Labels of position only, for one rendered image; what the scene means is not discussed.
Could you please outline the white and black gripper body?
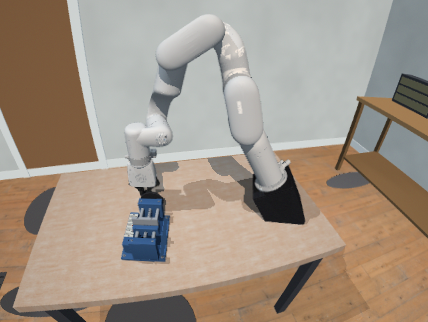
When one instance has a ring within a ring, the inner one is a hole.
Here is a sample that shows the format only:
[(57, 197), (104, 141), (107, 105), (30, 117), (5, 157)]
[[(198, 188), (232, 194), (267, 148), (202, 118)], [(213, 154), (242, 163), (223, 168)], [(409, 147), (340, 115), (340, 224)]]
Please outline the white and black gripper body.
[(128, 181), (132, 187), (156, 186), (156, 168), (151, 158), (150, 162), (143, 166), (134, 166), (127, 163)]

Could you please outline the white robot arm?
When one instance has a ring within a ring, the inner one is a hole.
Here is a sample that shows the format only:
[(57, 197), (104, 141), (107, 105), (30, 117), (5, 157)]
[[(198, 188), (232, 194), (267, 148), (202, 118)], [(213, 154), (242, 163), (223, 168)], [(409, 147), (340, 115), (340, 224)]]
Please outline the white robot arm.
[(213, 47), (220, 66), (231, 135), (258, 177), (256, 188), (263, 192), (276, 190), (285, 183), (285, 167), (291, 162), (289, 159), (277, 162), (263, 129), (260, 94), (251, 78), (240, 35), (212, 14), (196, 18), (158, 46), (156, 60), (160, 66), (158, 64), (146, 125), (135, 122), (125, 127), (128, 151), (125, 158), (134, 166), (143, 166), (157, 156), (157, 150), (149, 147), (171, 143), (173, 134), (167, 123), (168, 111), (172, 100), (181, 94), (187, 65)]

